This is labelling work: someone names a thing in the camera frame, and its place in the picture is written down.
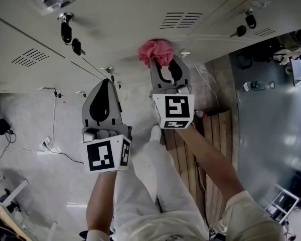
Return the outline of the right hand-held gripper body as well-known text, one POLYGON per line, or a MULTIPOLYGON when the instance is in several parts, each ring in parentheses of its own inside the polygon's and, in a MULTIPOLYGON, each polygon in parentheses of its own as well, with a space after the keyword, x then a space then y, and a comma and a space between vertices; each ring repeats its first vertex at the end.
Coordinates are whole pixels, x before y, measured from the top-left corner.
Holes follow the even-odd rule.
POLYGON ((195 96, 190 85, 151 91, 152 107, 161 129, 186 129, 194 119, 195 96))

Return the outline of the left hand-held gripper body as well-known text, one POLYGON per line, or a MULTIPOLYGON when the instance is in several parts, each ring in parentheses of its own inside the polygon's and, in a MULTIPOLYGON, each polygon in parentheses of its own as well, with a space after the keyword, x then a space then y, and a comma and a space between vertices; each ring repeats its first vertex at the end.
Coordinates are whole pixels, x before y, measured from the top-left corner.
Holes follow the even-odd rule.
POLYGON ((131 126, 125 124, 84 127, 80 153, 88 173, 106 173, 128 168, 131 148, 131 126))

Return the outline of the pink microfibre cloth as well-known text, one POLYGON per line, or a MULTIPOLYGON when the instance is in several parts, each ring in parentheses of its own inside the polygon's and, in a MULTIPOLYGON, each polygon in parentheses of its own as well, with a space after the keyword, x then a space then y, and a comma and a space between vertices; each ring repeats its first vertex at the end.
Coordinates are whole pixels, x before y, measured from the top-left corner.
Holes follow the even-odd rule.
POLYGON ((150 68, 151 61, 156 60, 160 67, 169 66, 174 57, 171 44, 165 40, 149 40, 138 49, 138 59, 150 68))

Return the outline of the grey metal lockers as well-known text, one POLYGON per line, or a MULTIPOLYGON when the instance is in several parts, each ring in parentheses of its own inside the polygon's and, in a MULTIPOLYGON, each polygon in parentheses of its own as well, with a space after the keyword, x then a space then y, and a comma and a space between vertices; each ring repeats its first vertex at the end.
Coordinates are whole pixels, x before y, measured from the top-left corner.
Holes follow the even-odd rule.
POLYGON ((108 67, 123 88, 140 86, 149 83, 138 59, 148 40, 168 40, 193 67, 298 29, 301 0, 0 0, 0 93, 88 92, 108 67), (230 38, 246 9, 256 28, 230 38), (61 38, 66 12, 85 56, 61 38))

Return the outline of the person's right forearm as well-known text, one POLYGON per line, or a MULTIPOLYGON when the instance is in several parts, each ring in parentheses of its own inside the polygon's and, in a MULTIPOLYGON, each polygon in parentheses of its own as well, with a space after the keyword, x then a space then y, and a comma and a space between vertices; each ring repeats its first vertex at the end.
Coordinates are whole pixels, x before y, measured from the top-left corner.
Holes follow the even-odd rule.
POLYGON ((193 126, 178 129, 177 133, 190 147, 201 167, 219 188, 225 201, 244 191, 232 164, 193 126))

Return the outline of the khaki shoulder bag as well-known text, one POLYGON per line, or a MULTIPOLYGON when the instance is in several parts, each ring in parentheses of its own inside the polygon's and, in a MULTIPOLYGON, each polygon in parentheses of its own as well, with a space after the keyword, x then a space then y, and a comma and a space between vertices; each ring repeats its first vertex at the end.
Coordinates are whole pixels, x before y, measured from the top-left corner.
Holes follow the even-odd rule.
POLYGON ((301 29, 287 33, 284 46, 292 52, 301 49, 301 29))

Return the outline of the person's left forearm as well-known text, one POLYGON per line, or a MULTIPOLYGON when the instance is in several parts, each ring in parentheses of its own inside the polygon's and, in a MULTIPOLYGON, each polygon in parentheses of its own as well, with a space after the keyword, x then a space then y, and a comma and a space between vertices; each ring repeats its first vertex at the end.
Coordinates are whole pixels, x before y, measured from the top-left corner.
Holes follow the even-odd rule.
POLYGON ((98 175, 86 209, 88 231, 98 230, 109 234, 116 177, 116 172, 98 175))

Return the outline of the wooden slat platform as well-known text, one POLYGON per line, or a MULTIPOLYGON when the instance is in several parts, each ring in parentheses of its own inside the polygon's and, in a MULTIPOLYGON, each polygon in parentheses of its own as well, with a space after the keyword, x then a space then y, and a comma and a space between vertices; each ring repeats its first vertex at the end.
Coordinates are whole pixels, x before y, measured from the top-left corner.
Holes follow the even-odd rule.
MULTIPOLYGON (((221 109, 211 111, 204 118, 195 118, 196 129, 217 148, 229 162, 232 162, 233 138, 231 111, 221 109)), ((213 183, 203 168, 196 164, 190 148, 172 130, 164 130, 165 145, 173 158, 177 172, 194 199, 201 215, 214 225, 221 219, 226 202, 219 188, 213 183)))

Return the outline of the clear bottle green label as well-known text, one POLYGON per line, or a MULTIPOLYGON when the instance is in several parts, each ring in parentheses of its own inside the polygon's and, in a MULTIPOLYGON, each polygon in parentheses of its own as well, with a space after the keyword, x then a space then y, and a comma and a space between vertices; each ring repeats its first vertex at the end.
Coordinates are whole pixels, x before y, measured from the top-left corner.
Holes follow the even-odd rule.
POLYGON ((264 91, 269 89, 275 89, 275 82, 264 83, 262 81, 247 81, 243 84, 245 91, 264 91))

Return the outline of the white cloth bag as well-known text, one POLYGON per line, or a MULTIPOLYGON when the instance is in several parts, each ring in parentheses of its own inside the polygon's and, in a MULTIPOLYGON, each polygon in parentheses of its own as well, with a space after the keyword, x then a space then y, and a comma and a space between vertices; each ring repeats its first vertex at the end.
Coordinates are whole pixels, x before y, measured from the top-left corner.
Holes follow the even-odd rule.
POLYGON ((290 51, 288 49, 283 49, 283 50, 278 51, 276 54, 281 57, 279 64, 286 65, 287 63, 290 62, 290 59, 293 59, 293 60, 298 59, 301 55, 301 51, 300 50, 290 51))

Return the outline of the wooden desk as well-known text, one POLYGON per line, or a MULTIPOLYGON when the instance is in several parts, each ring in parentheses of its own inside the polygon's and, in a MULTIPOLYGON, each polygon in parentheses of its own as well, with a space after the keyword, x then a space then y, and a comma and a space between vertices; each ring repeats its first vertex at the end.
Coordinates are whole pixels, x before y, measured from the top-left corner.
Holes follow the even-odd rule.
POLYGON ((5 226, 11 228, 22 241, 29 241, 28 236, 23 231, 20 224, 15 220, 15 218, 9 213, 9 211, 0 204, 0 220, 5 226))

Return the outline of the white cartoon print shirt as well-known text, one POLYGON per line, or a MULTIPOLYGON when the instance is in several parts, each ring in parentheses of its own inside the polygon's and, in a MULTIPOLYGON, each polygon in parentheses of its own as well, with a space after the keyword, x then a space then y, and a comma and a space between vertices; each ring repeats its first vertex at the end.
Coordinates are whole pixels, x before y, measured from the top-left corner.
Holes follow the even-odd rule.
MULTIPOLYGON (((222 221, 226 241, 285 241, 282 226, 247 191, 228 200, 222 221)), ((209 241, 208 236, 200 216, 178 210, 139 216, 117 227, 113 235, 90 230, 87 241, 209 241)))

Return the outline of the white metal frame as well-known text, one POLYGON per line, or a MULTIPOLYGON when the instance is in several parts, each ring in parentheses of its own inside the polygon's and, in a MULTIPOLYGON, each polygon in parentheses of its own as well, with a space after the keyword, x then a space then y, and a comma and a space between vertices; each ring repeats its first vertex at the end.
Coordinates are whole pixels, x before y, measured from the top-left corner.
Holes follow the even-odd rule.
MULTIPOLYGON (((0 184, 2 184, 4 180, 5 178, 1 177, 0 184)), ((28 183, 28 180, 24 180, 3 202, 0 202, 0 207, 4 208, 9 206, 15 197, 28 185, 28 183)))

